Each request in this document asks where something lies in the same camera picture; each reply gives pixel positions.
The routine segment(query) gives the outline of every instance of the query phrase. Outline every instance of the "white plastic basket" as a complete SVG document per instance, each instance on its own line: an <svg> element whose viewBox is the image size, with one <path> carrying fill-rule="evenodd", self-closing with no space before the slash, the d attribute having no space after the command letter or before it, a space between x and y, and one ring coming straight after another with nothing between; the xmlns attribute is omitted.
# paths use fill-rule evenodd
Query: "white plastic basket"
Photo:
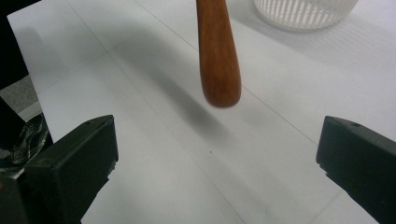
<svg viewBox="0 0 396 224"><path fill-rule="evenodd" d="M308 31L342 20L358 0L254 0L262 18L275 27Z"/></svg>

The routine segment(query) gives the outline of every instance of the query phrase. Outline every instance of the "wooden stick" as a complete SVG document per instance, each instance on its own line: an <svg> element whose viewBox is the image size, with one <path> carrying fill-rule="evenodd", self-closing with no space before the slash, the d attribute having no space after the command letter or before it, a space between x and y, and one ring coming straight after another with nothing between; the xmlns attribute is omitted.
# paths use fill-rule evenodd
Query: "wooden stick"
<svg viewBox="0 0 396 224"><path fill-rule="evenodd" d="M201 81L206 100L217 107L235 105L241 77L225 0L196 0Z"/></svg>

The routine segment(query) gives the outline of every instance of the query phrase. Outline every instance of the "wooden handle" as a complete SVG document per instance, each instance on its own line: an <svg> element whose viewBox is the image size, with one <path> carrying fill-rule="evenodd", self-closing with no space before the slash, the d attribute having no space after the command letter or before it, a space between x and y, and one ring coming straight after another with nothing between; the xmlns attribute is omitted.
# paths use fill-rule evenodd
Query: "wooden handle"
<svg viewBox="0 0 396 224"><path fill-rule="evenodd" d="M241 77L225 0L196 0L201 81L206 100L217 107L235 105Z"/></svg>

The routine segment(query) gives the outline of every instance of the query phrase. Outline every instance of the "white table surface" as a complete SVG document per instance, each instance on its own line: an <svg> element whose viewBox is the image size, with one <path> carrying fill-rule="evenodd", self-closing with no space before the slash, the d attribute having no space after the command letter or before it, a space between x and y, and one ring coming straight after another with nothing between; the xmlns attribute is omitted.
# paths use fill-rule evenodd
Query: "white table surface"
<svg viewBox="0 0 396 224"><path fill-rule="evenodd" d="M315 157L326 115L396 139L396 1L309 34L227 4L243 82L229 109L202 94L193 0L42 0L8 17L55 141L115 117L120 161L82 222L376 223Z"/></svg>

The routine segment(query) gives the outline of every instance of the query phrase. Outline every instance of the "white surface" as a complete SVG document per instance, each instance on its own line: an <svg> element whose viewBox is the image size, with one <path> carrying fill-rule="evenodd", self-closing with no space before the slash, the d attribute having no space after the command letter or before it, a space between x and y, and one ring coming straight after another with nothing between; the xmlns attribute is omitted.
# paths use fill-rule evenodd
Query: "white surface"
<svg viewBox="0 0 396 224"><path fill-rule="evenodd" d="M326 115L396 139L392 0L310 34L227 1L244 85L202 95L193 0L43 0L9 16L57 140L105 114L120 161L89 223L375 223L315 163Z"/></svg>

